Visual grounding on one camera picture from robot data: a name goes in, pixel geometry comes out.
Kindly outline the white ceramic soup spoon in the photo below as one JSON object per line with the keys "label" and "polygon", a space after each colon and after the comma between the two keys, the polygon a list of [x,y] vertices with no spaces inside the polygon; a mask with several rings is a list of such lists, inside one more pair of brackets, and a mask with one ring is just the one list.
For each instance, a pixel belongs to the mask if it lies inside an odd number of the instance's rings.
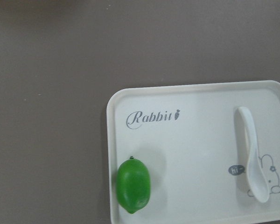
{"label": "white ceramic soup spoon", "polygon": [[237,108],[243,121],[247,137],[246,178],[250,191],[260,203],[266,203],[270,196],[269,186],[259,161],[259,146],[256,126],[251,111],[244,106]]}

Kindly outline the green lime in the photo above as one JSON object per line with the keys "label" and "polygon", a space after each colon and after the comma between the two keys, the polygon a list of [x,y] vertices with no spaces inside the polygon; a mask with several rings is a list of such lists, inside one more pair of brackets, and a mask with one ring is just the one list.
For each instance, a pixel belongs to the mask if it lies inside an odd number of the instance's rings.
{"label": "green lime", "polygon": [[124,161],[117,172],[116,196],[119,205],[128,213],[146,207],[151,195],[150,173],[146,165],[130,156]]}

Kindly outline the beige rabbit serving tray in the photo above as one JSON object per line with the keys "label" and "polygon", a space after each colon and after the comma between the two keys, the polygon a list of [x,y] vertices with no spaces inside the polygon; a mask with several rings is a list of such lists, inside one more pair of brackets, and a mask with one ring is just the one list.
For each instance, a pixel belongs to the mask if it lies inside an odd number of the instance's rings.
{"label": "beige rabbit serving tray", "polygon": [[[237,108],[249,108],[270,198],[246,181],[247,151]],[[255,224],[280,220],[280,83],[251,81],[123,89],[107,109],[113,224]],[[115,179],[130,156],[151,176],[147,206],[129,214]]]}

